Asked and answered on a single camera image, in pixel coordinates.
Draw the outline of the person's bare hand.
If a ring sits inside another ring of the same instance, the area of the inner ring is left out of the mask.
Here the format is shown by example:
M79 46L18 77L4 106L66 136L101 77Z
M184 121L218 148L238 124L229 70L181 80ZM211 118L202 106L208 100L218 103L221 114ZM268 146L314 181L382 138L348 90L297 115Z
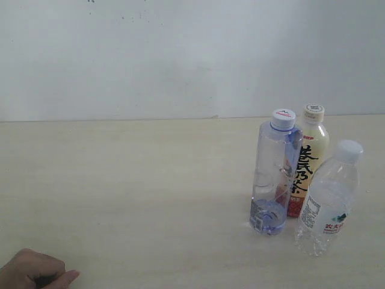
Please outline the person's bare hand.
M25 248L1 268L1 288L69 288L79 275L64 261Z

